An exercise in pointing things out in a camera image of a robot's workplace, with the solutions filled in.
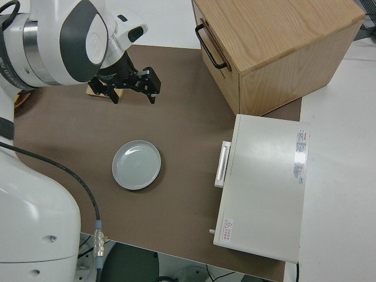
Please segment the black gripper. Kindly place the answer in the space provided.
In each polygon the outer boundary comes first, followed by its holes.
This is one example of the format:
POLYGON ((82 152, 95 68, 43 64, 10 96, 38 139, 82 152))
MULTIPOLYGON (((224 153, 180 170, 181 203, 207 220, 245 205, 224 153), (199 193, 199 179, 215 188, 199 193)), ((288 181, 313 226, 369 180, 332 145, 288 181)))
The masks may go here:
POLYGON ((109 95, 114 104, 119 103, 120 89, 131 89, 147 95, 151 104, 155 104, 156 94, 160 93, 161 82, 153 68, 147 67, 142 71, 131 71, 114 74, 104 74, 102 70, 89 81, 89 87, 94 94, 109 95))

